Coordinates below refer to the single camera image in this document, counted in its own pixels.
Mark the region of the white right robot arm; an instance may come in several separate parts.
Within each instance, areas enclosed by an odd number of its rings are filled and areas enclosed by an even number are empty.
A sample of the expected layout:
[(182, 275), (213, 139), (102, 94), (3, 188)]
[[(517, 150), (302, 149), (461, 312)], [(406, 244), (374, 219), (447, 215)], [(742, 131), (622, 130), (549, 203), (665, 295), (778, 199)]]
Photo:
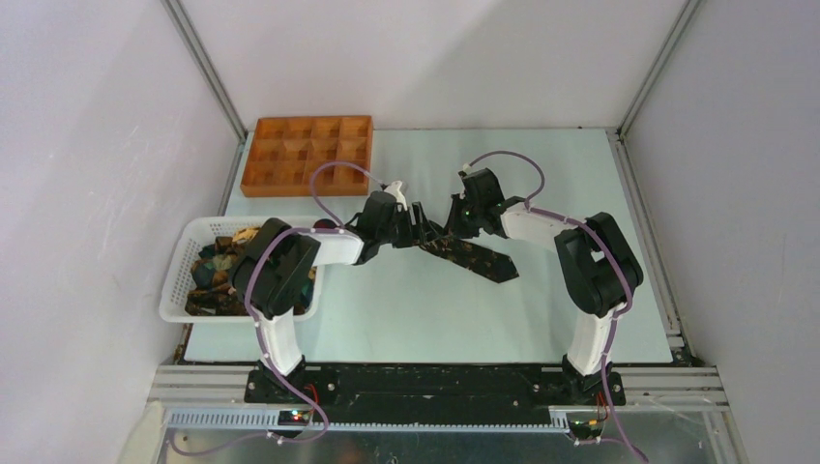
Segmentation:
[(609, 362), (618, 319), (629, 312), (643, 271), (615, 218), (598, 213), (581, 221), (505, 197), (496, 175), (462, 170), (463, 191), (452, 196), (446, 228), (458, 238), (484, 232), (554, 251), (567, 292), (581, 311), (566, 354), (573, 370), (562, 379), (568, 400), (586, 404), (601, 390), (598, 373)]

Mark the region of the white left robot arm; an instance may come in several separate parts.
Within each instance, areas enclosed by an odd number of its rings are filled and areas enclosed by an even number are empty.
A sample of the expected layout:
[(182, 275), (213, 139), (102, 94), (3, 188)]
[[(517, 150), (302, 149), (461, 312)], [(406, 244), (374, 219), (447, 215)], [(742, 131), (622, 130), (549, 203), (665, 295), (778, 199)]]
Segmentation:
[(261, 361), (273, 371), (269, 391), (289, 403), (306, 389), (294, 307), (312, 268), (363, 265), (382, 246), (421, 247), (443, 236), (444, 228), (426, 217), (419, 202), (406, 206), (385, 191), (371, 194), (363, 209), (342, 223), (328, 219), (296, 226), (268, 218), (244, 245), (229, 284), (253, 320)]

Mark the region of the black gold floral tie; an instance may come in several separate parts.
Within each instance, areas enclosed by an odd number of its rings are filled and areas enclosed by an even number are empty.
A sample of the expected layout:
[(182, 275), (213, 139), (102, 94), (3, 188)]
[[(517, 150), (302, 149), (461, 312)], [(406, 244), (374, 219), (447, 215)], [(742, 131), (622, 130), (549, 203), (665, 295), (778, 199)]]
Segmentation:
[(518, 269), (509, 255), (458, 238), (439, 238), (420, 244), (419, 248), (495, 283), (519, 277)]

